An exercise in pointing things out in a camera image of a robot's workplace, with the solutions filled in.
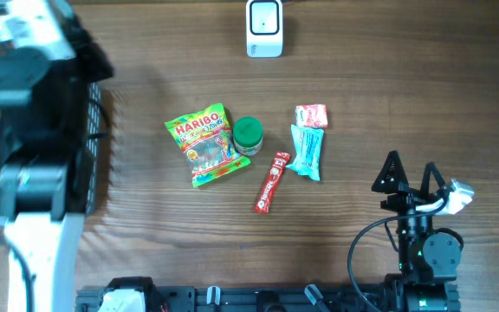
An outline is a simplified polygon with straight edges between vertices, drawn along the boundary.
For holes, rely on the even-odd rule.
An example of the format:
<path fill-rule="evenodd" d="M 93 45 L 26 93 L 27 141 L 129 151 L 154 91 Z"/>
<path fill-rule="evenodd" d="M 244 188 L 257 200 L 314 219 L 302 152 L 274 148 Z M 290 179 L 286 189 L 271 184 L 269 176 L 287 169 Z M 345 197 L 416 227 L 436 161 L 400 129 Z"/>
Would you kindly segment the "teal tissue packet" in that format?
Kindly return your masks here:
<path fill-rule="evenodd" d="M 320 181 L 320 157 L 324 131 L 319 128 L 291 126 L 296 155 L 287 168 L 301 176 Z"/>

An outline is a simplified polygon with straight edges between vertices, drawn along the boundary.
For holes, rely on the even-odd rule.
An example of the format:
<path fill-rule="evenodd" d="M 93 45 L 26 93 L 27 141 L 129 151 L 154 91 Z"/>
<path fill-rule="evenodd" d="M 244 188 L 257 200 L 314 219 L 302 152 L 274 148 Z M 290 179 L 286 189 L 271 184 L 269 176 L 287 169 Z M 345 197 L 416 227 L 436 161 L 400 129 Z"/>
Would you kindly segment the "red white candy packet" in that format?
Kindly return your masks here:
<path fill-rule="evenodd" d="M 324 104 L 296 106 L 295 124 L 298 127 L 327 128 L 327 106 Z"/>

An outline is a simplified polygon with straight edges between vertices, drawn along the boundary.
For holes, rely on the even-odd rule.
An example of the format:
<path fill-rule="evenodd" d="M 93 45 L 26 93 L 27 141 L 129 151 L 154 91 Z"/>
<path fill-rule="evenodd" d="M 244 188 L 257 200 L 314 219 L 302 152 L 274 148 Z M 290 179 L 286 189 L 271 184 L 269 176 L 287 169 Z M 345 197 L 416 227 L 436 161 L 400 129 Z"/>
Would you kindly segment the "red stick sachet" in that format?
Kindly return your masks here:
<path fill-rule="evenodd" d="M 285 152 L 277 152 L 275 154 L 262 191 L 254 206 L 255 212 L 259 214 L 269 213 L 269 208 L 271 206 L 275 190 L 280 183 L 284 169 L 289 162 L 290 157 L 291 155 Z"/>

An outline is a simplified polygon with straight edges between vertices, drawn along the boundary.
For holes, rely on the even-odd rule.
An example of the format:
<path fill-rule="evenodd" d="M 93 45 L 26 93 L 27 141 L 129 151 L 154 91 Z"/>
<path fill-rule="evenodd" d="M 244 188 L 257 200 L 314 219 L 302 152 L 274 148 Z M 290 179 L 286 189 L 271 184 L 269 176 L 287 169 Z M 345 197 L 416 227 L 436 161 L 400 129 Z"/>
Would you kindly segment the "green lid jar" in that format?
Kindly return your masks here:
<path fill-rule="evenodd" d="M 235 123 L 232 134 L 235 147 L 241 154 L 253 156 L 261 150 L 263 127 L 255 117 L 242 117 Z"/>

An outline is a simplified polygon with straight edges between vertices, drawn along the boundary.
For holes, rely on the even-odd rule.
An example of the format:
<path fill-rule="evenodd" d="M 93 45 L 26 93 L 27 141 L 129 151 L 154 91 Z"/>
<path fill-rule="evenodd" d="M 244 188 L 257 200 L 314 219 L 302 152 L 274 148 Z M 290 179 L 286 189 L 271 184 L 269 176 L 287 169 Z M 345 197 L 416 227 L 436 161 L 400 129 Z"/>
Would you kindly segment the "green Haribo candy bag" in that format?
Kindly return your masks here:
<path fill-rule="evenodd" d="M 191 171 L 191 184 L 199 187 L 250 164 L 234 146 L 224 105 L 182 115 L 165 123 Z"/>

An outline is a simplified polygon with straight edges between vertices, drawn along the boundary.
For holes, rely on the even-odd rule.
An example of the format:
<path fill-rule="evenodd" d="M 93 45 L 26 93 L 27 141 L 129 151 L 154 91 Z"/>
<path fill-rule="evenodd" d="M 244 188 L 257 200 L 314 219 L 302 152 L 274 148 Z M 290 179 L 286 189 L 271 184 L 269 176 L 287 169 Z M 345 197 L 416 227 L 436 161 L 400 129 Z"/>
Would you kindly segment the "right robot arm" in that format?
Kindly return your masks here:
<path fill-rule="evenodd" d="M 457 279 L 463 238 L 448 228 L 435 228 L 433 218 L 454 215 L 470 203 L 474 191 L 456 180 L 444 181 L 434 163 L 425 166 L 421 186 L 409 186 L 396 151 L 388 153 L 372 191 L 387 199 L 380 208 L 396 214 L 399 273 L 388 274 L 366 298 L 378 311 L 458 311 Z"/>

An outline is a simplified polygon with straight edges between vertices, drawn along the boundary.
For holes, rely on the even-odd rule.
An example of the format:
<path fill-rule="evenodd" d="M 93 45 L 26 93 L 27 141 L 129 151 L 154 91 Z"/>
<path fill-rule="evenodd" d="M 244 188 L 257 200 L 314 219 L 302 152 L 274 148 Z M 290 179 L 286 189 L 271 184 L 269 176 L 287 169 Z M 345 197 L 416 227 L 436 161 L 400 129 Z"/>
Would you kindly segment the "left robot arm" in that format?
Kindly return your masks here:
<path fill-rule="evenodd" d="M 90 87 L 113 76 L 100 46 L 66 1 L 8 1 L 0 15 L 3 117 L 0 214 L 9 253 L 11 311 L 152 311 L 148 277 L 113 279 L 76 296 L 75 259 L 96 158 L 89 125 L 101 109 Z"/>

